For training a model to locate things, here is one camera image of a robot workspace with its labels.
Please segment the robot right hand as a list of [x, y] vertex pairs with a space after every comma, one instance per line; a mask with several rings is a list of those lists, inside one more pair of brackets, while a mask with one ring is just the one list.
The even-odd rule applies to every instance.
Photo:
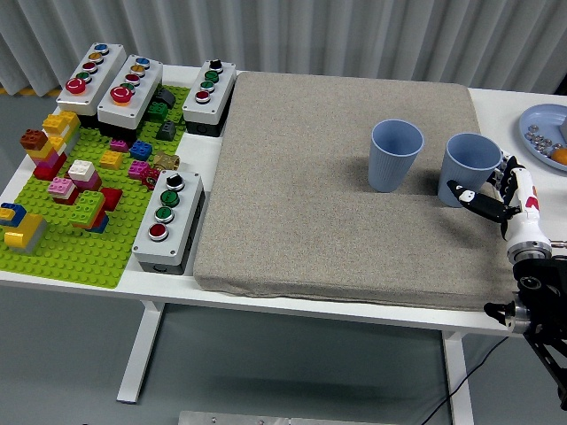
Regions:
[[549, 259], [551, 242], [540, 228], [540, 203], [530, 172], [509, 153], [487, 181], [497, 198], [462, 186], [455, 180], [447, 187], [459, 204], [467, 210], [501, 225], [509, 262], [524, 259]]

